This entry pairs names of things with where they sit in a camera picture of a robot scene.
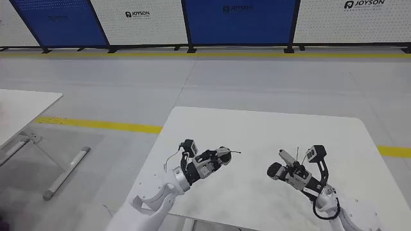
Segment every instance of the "white table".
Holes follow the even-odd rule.
[[[3,164],[18,149],[29,140],[32,140],[63,171],[53,185],[44,193],[43,198],[46,201],[50,200],[55,191],[90,150],[90,148],[84,147],[71,163],[65,164],[64,160],[56,155],[56,153],[50,151],[50,149],[43,148],[40,143],[42,137],[27,127],[62,96],[63,94],[61,93],[0,89],[0,149],[19,134],[27,136],[27,139],[19,141],[10,150],[0,150],[0,164]]]
[[[366,200],[379,214],[383,231],[404,231],[411,210],[364,124],[355,118],[176,107],[155,142],[128,199],[146,176],[161,173],[180,142],[194,139],[199,152],[226,146],[233,154],[205,180],[179,196],[170,214],[259,231],[331,230],[317,219],[301,192],[267,176],[280,149],[300,158],[314,144],[325,146],[329,184],[347,197]],[[168,168],[179,165],[180,154]],[[320,179],[316,164],[304,163]]]

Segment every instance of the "blue panel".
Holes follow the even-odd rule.
[[[296,0],[186,0],[194,44],[287,43]]]
[[[105,46],[87,0],[14,0],[45,46]]]

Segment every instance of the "white panel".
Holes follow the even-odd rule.
[[[188,43],[181,0],[91,2],[112,45]],[[140,14],[128,17],[126,12]]]
[[[348,1],[354,1],[352,8],[346,6]],[[361,1],[370,0],[301,0],[294,42],[411,41],[411,0],[372,0],[371,5],[355,6]]]
[[[0,46],[39,46],[9,0],[0,0]]]

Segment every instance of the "black cable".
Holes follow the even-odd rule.
[[[337,199],[337,212],[335,213],[334,216],[332,216],[332,217],[321,217],[320,215],[318,215],[318,214],[317,214],[317,211],[315,210],[315,203],[316,203],[317,200],[314,200],[314,202],[313,202],[313,212],[314,212],[314,215],[316,215],[317,218],[322,219],[322,220],[332,220],[332,219],[336,219],[336,218],[338,217],[338,215],[340,215],[340,212],[341,212],[340,201],[338,200],[338,198],[336,198],[336,199]]]

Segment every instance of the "black metal frame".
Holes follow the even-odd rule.
[[[89,6],[90,6],[90,9],[91,9],[91,12],[92,12],[94,18],[96,19],[98,28],[99,28],[101,34],[103,35],[103,38],[104,38],[105,43],[106,43],[106,46],[109,48],[109,53],[115,53],[117,50],[113,51],[113,49],[110,47],[110,42],[109,42],[109,40],[108,40],[108,38],[107,38],[104,30],[103,30],[103,26],[101,25],[101,22],[100,22],[99,18],[97,17],[96,10],[94,9],[94,7],[93,7],[93,5],[92,5],[91,0],[87,0],[87,2],[88,2],[88,4],[89,4]]]
[[[188,41],[188,50],[187,53],[195,53],[197,49],[193,47],[193,41],[191,40],[190,25],[188,22],[187,6],[186,0],[181,0],[182,14],[184,16],[184,24],[186,26],[187,41]]]
[[[297,28],[298,14],[300,12],[300,5],[301,5],[301,0],[295,0],[293,21],[292,21],[291,30],[290,30],[290,38],[288,41],[287,48],[284,49],[284,53],[286,54],[294,53],[293,43],[294,43],[295,29]]]
[[[104,29],[101,25],[101,22],[97,16],[97,13],[91,3],[91,0],[87,0],[94,18],[96,19],[99,29],[106,41],[106,46],[44,46],[41,41],[39,40],[38,36],[34,33],[33,29],[30,27],[28,24],[27,20],[23,17],[20,9],[17,7],[17,4],[15,3],[14,0],[9,0],[11,2],[12,6],[16,10],[16,12],[19,14],[20,18],[23,20],[27,28],[30,30],[31,34],[34,36],[36,41],[39,43],[39,46],[3,46],[0,51],[7,50],[9,48],[41,48],[43,50],[42,53],[49,53],[51,50],[49,48],[78,48],[77,51],[81,51],[84,48],[96,48],[96,49],[108,49],[108,53],[115,53],[119,49],[134,49],[134,48],[153,48],[153,47],[174,47],[175,51],[178,51],[180,47],[183,46],[188,46],[188,51],[187,53],[195,53],[196,47],[206,47],[206,46],[247,46],[247,47],[275,47],[275,46],[286,46],[287,48],[284,49],[284,53],[294,53],[293,46],[299,46],[299,49],[301,51],[305,51],[306,46],[338,46],[338,47],[350,47],[350,46],[405,46],[406,48],[402,48],[401,50],[404,53],[411,53],[411,42],[376,42],[376,43],[294,43],[294,36],[295,36],[295,29],[297,27],[297,20],[298,20],[298,15],[299,15],[299,9],[301,5],[301,0],[296,0],[295,5],[294,5],[294,12],[293,12],[293,20],[292,20],[292,27],[290,30],[290,37],[287,43],[276,43],[276,44],[271,44],[271,43],[259,43],[259,44],[248,44],[248,43],[222,43],[222,44],[193,44],[192,39],[191,39],[191,32],[190,32],[190,27],[189,27],[189,19],[188,19],[188,12],[187,12],[187,7],[186,7],[186,0],[181,0],[181,7],[182,7],[182,13],[184,16],[184,24],[186,27],[186,33],[187,33],[187,44],[141,44],[141,45],[110,45],[110,42],[104,32]]]
[[[44,45],[41,43],[40,39],[38,38],[38,36],[36,36],[36,34],[34,33],[33,29],[30,27],[30,25],[28,24],[27,20],[24,18],[23,14],[21,13],[19,7],[17,7],[17,4],[15,3],[14,0],[9,0],[9,2],[12,4],[14,10],[17,12],[17,14],[19,15],[19,17],[22,19],[22,21],[24,22],[24,24],[27,26],[28,30],[30,31],[30,33],[33,35],[34,39],[37,41],[37,43],[39,43],[40,48],[43,50],[43,54],[48,54],[51,52],[51,50],[49,50],[48,48],[44,47]]]
[[[411,53],[411,42],[370,42],[370,43],[293,43],[298,46],[300,51],[305,51],[308,46],[337,46],[337,47],[358,47],[358,46],[395,46],[405,47],[401,50],[406,53]]]

